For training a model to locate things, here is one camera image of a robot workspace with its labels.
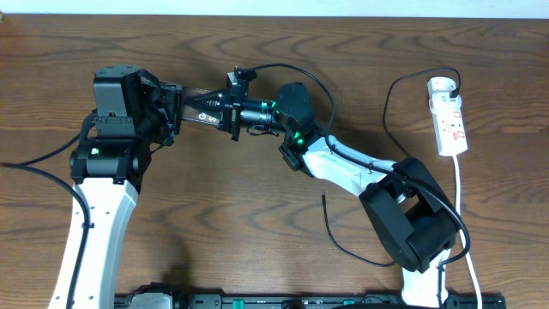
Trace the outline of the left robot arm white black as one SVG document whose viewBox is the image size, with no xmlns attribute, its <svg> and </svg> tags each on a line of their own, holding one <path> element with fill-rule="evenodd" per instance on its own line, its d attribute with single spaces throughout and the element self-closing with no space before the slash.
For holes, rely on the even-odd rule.
<svg viewBox="0 0 549 309">
<path fill-rule="evenodd" d="M 131 65 L 95 71 L 96 111 L 69 158 L 71 223 L 51 308 L 112 308 L 124 235 L 152 160 L 179 133 L 184 90 Z"/>
</svg>

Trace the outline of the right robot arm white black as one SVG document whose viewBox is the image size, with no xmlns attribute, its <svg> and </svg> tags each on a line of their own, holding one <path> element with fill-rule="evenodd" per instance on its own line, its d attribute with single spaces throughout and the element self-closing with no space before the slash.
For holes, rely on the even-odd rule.
<svg viewBox="0 0 549 309">
<path fill-rule="evenodd" d="M 257 68 L 235 68 L 224 88 L 191 94 L 185 104 L 217 119 L 219 130 L 239 138 L 283 134 L 279 147 L 293 171 L 327 180 L 356 196 L 392 264 L 403 270 L 401 297 L 409 306 L 442 308 L 449 300 L 445 269 L 449 252 L 465 227 L 461 216 L 425 165 L 407 156 L 401 162 L 379 160 L 340 143 L 316 120 L 305 85 L 282 85 L 274 100 L 249 96 Z"/>
</svg>

